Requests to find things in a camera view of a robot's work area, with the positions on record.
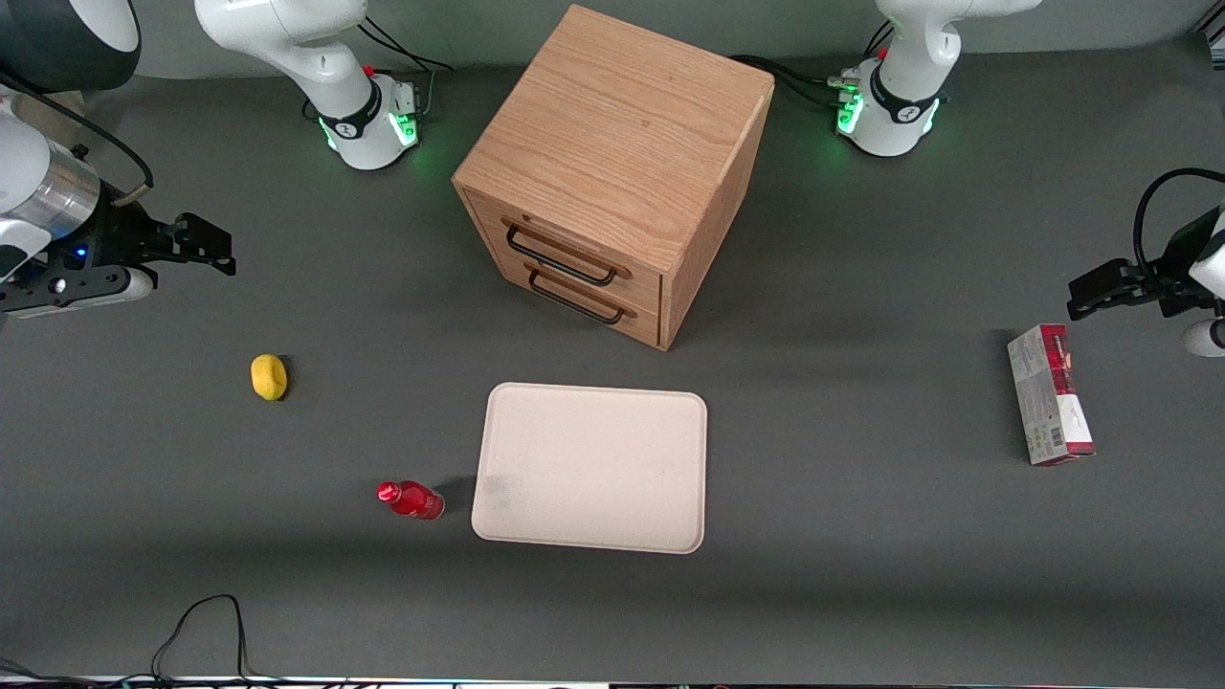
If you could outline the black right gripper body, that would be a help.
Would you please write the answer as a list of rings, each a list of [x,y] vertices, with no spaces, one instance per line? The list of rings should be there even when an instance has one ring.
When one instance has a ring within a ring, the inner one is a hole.
[[[67,235],[67,270],[80,271],[105,265],[135,268],[158,261],[183,261],[175,235],[183,217],[172,222],[149,217],[137,204],[115,208],[100,204],[89,218]]]

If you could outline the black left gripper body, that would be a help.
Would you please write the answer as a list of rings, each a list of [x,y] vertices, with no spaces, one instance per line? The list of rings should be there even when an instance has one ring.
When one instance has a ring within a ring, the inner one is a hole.
[[[1163,318],[1194,309],[1216,309],[1223,302],[1223,208],[1213,208],[1169,237],[1150,264]]]

